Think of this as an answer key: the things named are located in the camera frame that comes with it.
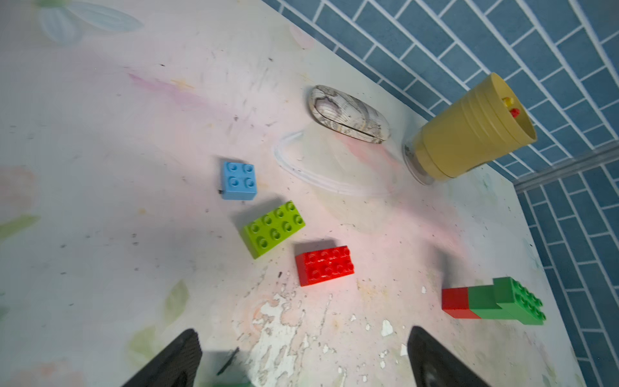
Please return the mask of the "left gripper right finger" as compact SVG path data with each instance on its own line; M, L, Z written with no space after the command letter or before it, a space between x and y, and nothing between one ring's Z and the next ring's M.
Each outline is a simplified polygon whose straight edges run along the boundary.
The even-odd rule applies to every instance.
M412 327L407 352L417 386L489 387L422 327Z

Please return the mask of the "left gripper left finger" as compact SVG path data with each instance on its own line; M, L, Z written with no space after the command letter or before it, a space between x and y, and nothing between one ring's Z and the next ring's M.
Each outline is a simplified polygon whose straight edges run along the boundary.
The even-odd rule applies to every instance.
M123 387L192 387L202 358L198 332L183 331Z

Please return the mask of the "red small lego brick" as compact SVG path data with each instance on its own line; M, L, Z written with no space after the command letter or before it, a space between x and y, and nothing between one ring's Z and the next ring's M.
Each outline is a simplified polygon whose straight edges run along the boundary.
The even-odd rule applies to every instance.
M442 310L454 319L480 319L469 307L467 287L442 289Z

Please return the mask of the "green small lego brick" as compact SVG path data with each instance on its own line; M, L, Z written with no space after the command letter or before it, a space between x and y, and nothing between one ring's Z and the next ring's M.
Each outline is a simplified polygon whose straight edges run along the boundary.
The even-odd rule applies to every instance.
M477 285L468 288L469 310L481 319L508 319L509 314L497 303L492 285Z

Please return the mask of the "green long lego brick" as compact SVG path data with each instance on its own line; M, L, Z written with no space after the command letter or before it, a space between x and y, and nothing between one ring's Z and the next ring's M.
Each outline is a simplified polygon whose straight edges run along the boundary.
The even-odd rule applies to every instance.
M494 278L493 292L496 304L513 319L524 325L543 325L546 322L542 300L521 282L512 277Z

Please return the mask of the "red long lego brick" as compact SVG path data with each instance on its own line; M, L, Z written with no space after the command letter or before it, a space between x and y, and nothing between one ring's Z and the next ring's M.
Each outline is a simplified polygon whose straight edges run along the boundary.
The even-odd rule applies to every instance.
M301 286L316 285L355 273L348 246L327 248L295 257Z

